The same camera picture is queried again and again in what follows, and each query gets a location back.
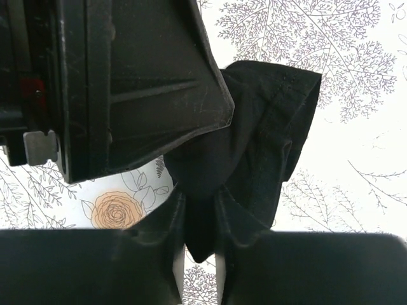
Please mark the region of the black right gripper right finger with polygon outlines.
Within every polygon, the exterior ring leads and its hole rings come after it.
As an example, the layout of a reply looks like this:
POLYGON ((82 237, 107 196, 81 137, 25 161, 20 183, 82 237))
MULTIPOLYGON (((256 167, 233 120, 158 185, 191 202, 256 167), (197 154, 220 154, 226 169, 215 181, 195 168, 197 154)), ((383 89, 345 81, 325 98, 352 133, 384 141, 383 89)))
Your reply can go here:
POLYGON ((406 244, 391 234, 271 231, 215 197, 220 304, 405 304, 406 244))

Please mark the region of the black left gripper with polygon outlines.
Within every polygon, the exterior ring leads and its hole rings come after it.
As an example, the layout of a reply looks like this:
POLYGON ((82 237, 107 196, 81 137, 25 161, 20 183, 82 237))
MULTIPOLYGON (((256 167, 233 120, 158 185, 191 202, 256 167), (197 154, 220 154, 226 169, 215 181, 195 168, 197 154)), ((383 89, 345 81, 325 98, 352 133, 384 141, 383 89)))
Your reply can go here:
POLYGON ((11 166, 66 166, 60 53, 67 1, 1 1, 1 149, 11 166))

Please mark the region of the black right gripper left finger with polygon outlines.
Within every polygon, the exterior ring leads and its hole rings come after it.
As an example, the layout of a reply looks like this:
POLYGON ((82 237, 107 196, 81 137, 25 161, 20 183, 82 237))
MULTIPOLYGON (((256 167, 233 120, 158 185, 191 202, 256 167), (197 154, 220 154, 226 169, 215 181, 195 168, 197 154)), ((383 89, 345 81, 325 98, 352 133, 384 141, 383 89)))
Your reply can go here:
POLYGON ((1 231, 2 304, 180 304, 185 197, 129 229, 1 231))

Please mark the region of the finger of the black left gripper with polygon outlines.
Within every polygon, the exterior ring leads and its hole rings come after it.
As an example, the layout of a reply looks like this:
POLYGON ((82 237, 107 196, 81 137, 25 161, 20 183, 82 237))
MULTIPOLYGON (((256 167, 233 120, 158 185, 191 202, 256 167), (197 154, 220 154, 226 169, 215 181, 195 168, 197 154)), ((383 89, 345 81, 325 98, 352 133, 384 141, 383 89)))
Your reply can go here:
POLYGON ((195 1, 58 1, 57 34, 66 182, 139 168, 231 123, 195 1))

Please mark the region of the black underwear beige waistband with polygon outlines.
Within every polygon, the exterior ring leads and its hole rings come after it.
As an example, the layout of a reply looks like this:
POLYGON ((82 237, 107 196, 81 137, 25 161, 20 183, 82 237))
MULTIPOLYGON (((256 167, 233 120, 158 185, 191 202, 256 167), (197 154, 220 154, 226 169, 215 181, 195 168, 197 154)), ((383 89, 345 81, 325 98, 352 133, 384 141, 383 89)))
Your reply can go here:
POLYGON ((186 195, 185 244, 197 263, 214 253, 215 200, 227 189, 263 225, 273 224, 280 191, 294 172, 314 118, 322 75, 238 61, 221 70, 235 103, 231 125, 164 156, 186 195))

